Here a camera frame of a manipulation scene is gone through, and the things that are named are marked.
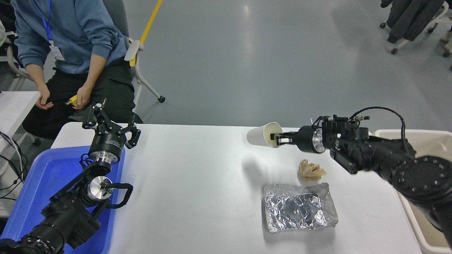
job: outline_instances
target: white table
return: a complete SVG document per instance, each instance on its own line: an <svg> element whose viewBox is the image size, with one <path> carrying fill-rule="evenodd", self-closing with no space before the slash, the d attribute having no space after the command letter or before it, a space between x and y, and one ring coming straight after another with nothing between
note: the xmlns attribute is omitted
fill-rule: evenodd
<svg viewBox="0 0 452 254"><path fill-rule="evenodd" d="M13 137L38 98L38 91L2 92L0 94L0 132ZM20 144L23 139L24 136L16 141ZM10 159L15 153L15 149L0 137L0 152L3 156ZM3 159L0 159L0 175L0 186L3 188L8 187L17 179L16 173L8 165L8 162ZM17 198L21 188L22 183L19 183L19 186L8 197ZM3 196L10 190L0 191L0 195ZM0 216L9 216L14 203L13 200L0 200Z"/></svg>
<svg viewBox="0 0 452 254"><path fill-rule="evenodd" d="M138 126L142 135L126 151L122 174L134 191L116 211L110 254L421 253L395 190L375 173L349 175L328 153L251 146L251 127ZM90 145L93 136L68 123L52 148ZM263 188L312 184L297 178L302 159L327 171L321 182L330 184L339 223L270 234Z"/></svg>
<svg viewBox="0 0 452 254"><path fill-rule="evenodd" d="M0 94L0 132L12 137L39 98L38 91L2 92ZM8 143L0 139L0 151Z"/></svg>

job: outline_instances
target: hand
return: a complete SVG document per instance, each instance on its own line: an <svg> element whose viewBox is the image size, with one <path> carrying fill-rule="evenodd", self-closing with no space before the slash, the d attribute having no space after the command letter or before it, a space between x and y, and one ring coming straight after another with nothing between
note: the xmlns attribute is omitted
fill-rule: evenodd
<svg viewBox="0 0 452 254"><path fill-rule="evenodd" d="M85 83L82 87L77 91L77 107L72 107L75 110L80 110L86 107L89 103L89 99L91 97L91 91L93 90L93 86Z"/></svg>
<svg viewBox="0 0 452 254"><path fill-rule="evenodd" d="M41 94L41 96L35 103L36 107L43 110L48 110L49 108L53 107L53 102L46 103L47 99L50 97L50 91L49 88L47 88L47 85L44 84L38 86L38 91Z"/></svg>

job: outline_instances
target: lanyard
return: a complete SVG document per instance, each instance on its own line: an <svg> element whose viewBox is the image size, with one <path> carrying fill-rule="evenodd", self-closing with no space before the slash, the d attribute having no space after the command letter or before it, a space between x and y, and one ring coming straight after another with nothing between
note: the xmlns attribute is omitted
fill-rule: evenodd
<svg viewBox="0 0 452 254"><path fill-rule="evenodd" d="M44 12L41 10L36 0L33 0L33 2L42 14L41 19L42 23L44 24L44 28L46 29L47 32L47 38L49 39L50 44L53 45L52 34L50 33L50 0L47 0L47 22L46 19L44 18L45 16Z"/></svg>

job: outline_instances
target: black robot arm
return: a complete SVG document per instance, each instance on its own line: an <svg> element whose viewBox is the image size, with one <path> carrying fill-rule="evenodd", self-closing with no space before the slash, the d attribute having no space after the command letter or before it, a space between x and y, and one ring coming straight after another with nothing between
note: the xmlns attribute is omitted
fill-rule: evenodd
<svg viewBox="0 0 452 254"><path fill-rule="evenodd" d="M88 152L91 160L87 165L83 162L88 160L80 160L82 172L50 197L50 204L41 211L45 219L31 232L17 242L0 240L0 254L62 254L66 243L75 249L100 228L97 218L105 209L117 209L127 203L133 186L112 183L105 175L121 159L124 145L128 148L137 145L140 130L134 119L122 128L109 120L102 104L97 104L91 108L83 128L96 131ZM132 133L128 141L127 132ZM119 204L109 204L114 188L127 190ZM87 207L95 208L90 213Z"/></svg>
<svg viewBox="0 0 452 254"><path fill-rule="evenodd" d="M372 108L389 110L400 117L400 139L369 136L369 130L360 127L361 121L369 117L358 114ZM350 174L375 171L444 233L452 249L452 163L435 156L415 158L416 151L405 138L403 118L388 108L372 108L351 117L319 117L297 132L273 133L271 139L279 146L296 145L303 152L329 149L331 158Z"/></svg>

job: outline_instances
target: white plastic bin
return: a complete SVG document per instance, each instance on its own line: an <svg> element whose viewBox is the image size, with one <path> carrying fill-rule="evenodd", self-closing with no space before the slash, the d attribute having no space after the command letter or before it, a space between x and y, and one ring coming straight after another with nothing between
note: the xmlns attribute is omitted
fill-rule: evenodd
<svg viewBox="0 0 452 254"><path fill-rule="evenodd" d="M417 151L416 157L433 155L452 160L452 133L443 131L406 130L408 142ZM378 130L374 136L400 139L400 130ZM425 216L399 193L408 220L425 254L452 254L444 234L435 229Z"/></svg>

